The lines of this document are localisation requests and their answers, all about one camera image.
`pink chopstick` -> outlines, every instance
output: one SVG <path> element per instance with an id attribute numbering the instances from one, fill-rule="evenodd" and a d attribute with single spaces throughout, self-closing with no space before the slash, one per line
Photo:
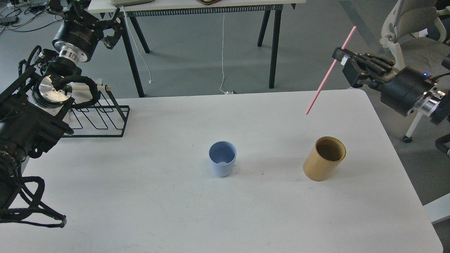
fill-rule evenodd
<path id="1" fill-rule="evenodd" d="M 356 30 L 356 26 L 354 26 L 354 27 L 351 29 L 350 33 L 349 33 L 348 36 L 347 36 L 347 39 L 345 40 L 344 44 L 342 45 L 342 49 L 345 49 L 345 47 L 347 46 L 348 41 L 350 40 L 350 38 L 351 38 L 351 36 L 353 35 L 353 33 L 355 32 L 355 30 Z M 317 91 L 315 92 L 314 97 L 313 97 L 312 100 L 311 100 L 311 103 L 308 105 L 308 108 L 307 108 L 306 111 L 305 111 L 305 115 L 307 115 L 307 114 L 309 113 L 309 111 L 311 110 L 312 105 L 314 104 L 315 100 L 316 100 L 317 97 L 319 96 L 320 91 L 322 90 L 322 88 L 323 88 L 325 82 L 326 82 L 327 79 L 328 79 L 328 76 L 330 75 L 331 71 L 333 70 L 333 68 L 334 68 L 334 66 L 336 65 L 337 62 L 338 62 L 337 60 L 334 60 L 333 63 L 331 64 L 330 68 L 328 69 L 328 72 L 325 74 L 325 77 L 324 77 L 324 79 L 322 80 L 322 83 L 320 84 L 319 88 L 318 88 Z"/>

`chair wheel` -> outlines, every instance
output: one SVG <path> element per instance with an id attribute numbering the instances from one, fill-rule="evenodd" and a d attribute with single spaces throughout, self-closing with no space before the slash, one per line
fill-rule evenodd
<path id="1" fill-rule="evenodd" d="M 405 143 L 411 143 L 413 141 L 413 138 L 408 136 L 403 136 L 403 142 Z"/>

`bamboo cup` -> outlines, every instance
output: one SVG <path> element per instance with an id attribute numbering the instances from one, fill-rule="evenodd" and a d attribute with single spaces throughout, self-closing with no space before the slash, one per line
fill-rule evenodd
<path id="1" fill-rule="evenodd" d="M 321 137 L 303 163 L 303 171 L 309 179 L 323 181 L 345 155 L 345 146 L 340 140 L 330 136 Z"/>

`black table leg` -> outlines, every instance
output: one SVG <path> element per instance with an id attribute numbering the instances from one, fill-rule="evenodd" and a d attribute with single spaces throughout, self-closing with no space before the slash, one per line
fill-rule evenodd
<path id="1" fill-rule="evenodd" d="M 266 33 L 267 22 L 269 21 L 270 10 L 264 11 L 264 17 L 262 18 L 261 31 L 259 32 L 258 47 L 262 46 L 264 34 Z"/>
<path id="2" fill-rule="evenodd" d="M 275 85 L 275 69 L 277 66 L 278 40 L 280 36 L 281 10 L 275 11 L 274 37 L 272 40 L 272 58 L 270 59 L 269 89 Z"/>
<path id="3" fill-rule="evenodd" d="M 129 18 L 131 20 L 131 23 L 133 24 L 136 34 L 138 35 L 138 38 L 142 44 L 142 47 L 144 48 L 144 52 L 146 52 L 147 54 L 150 53 L 149 46 L 147 45 L 147 42 L 145 41 L 144 35 L 142 34 L 142 31 L 140 29 L 138 21 L 136 20 L 136 17 L 129 17 Z"/>
<path id="4" fill-rule="evenodd" d="M 122 24 L 125 24 L 125 19 L 120 18 Z M 125 32 L 122 35 L 123 44 L 125 44 L 126 55 L 128 56 L 128 61 L 130 62 L 131 73 L 135 80 L 136 89 L 140 98 L 144 97 L 144 90 L 142 89 L 142 83 L 140 82 L 140 76 L 138 72 L 138 67 L 136 66 L 135 56 L 133 54 L 133 49 L 131 48 L 130 37 L 128 36 L 128 31 L 124 25 Z"/>

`light blue plastic cup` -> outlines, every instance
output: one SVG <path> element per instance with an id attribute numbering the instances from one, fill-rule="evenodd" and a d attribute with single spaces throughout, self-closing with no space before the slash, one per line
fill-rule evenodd
<path id="1" fill-rule="evenodd" d="M 216 175 L 228 176 L 236 161 L 236 148 L 228 141 L 218 141 L 209 148 L 209 160 Z"/>

